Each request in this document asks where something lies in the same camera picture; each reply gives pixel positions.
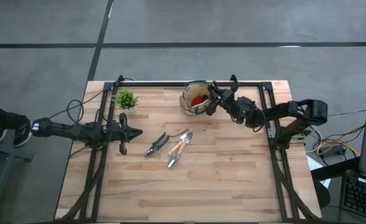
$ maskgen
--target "wooden table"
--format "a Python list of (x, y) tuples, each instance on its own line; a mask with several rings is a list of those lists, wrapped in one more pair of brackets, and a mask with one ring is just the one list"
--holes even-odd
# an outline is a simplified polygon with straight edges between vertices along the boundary
[[(287, 81), (271, 82), (277, 104), (292, 100)], [(88, 82), (84, 100), (101, 91), (103, 84)], [(118, 151), (119, 142), (110, 144), (99, 222), (281, 220), (265, 128), (254, 133), (233, 123), (221, 108), (213, 116), (186, 116), (179, 108), (181, 87), (124, 88), (139, 96), (138, 110), (128, 115), (128, 124), (144, 132), (127, 144), (125, 156)], [(257, 88), (240, 87), (237, 96), (260, 102)], [(101, 95), (85, 104), (83, 123), (93, 121), (100, 100)], [(118, 120), (120, 112), (115, 111), (114, 119)], [(281, 125), (291, 121), (282, 119)], [(190, 128), (194, 136), (172, 169), (167, 168), (167, 152), (179, 138), (170, 139), (159, 152), (144, 158), (164, 131), (175, 134), (185, 128)], [(72, 153), (82, 146), (75, 142)], [(303, 145), (292, 144), (287, 153), (295, 190), (312, 212), (321, 216)], [(89, 158), (90, 150), (86, 149), (69, 160), (56, 218), (64, 215), (81, 194)], [(288, 194), (284, 197), (288, 205)]]

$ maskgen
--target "red cloth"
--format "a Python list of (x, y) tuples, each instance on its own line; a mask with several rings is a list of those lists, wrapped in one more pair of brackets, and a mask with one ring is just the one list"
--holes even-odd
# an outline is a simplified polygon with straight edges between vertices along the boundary
[(197, 96), (191, 101), (191, 106), (199, 105), (202, 103), (202, 100), (204, 99), (204, 96)]

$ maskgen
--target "gray concrete floor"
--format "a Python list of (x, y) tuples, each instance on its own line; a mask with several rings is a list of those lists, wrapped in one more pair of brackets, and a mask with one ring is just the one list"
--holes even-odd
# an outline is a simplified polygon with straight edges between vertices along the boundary
[[(95, 43), (106, 4), (0, 1), (0, 44)], [(366, 0), (117, 0), (105, 42), (366, 42)], [(81, 100), (93, 53), (0, 49), (0, 107), (35, 119)], [(295, 100), (324, 100), (330, 113), (366, 107), (366, 47), (103, 49), (95, 80), (120, 74), (136, 80), (226, 79), (233, 73), (242, 80), (288, 80)], [(364, 119), (365, 113), (330, 119), (319, 130), (325, 136), (344, 133)], [(65, 114), (55, 120), (68, 122)], [(358, 151), (361, 139), (352, 144)], [(11, 140), (9, 133), (4, 144)], [(306, 141), (309, 150), (315, 139)], [(52, 219), (70, 146), (56, 137), (32, 138), (24, 146), (35, 158), (13, 170), (0, 223)], [(331, 205), (339, 202), (339, 182), (332, 181)], [(337, 220), (336, 208), (322, 212)]]

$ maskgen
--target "white paper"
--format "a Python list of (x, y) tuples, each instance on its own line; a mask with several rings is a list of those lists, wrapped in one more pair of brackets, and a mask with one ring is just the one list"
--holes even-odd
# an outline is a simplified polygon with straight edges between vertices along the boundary
[[(323, 167), (320, 163), (318, 163), (314, 159), (310, 158), (309, 156), (306, 156), (306, 157), (307, 157), (307, 163), (309, 164), (310, 170), (314, 170), (314, 169)], [(322, 185), (324, 185), (326, 188), (328, 188), (328, 186), (330, 185), (330, 181), (331, 181), (331, 179), (327, 179), (327, 180), (320, 181), (320, 183)]]

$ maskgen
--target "wooden handle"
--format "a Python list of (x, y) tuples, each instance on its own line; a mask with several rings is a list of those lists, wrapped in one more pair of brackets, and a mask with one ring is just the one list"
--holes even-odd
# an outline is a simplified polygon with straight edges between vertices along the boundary
[(183, 148), (184, 148), (185, 144), (186, 144), (186, 142), (183, 142), (183, 144), (182, 144), (182, 145), (181, 145), (181, 147), (179, 148), (179, 150), (178, 150), (178, 152), (177, 152), (177, 154), (178, 154), (178, 155), (180, 155), (180, 154), (182, 153), (182, 151), (183, 151)]
[(175, 147), (173, 147), (173, 149), (172, 150), (170, 150), (169, 152), (168, 152), (168, 155), (172, 155), (178, 148), (179, 148), (179, 146), (181, 145), (183, 143), (183, 141), (180, 141)]

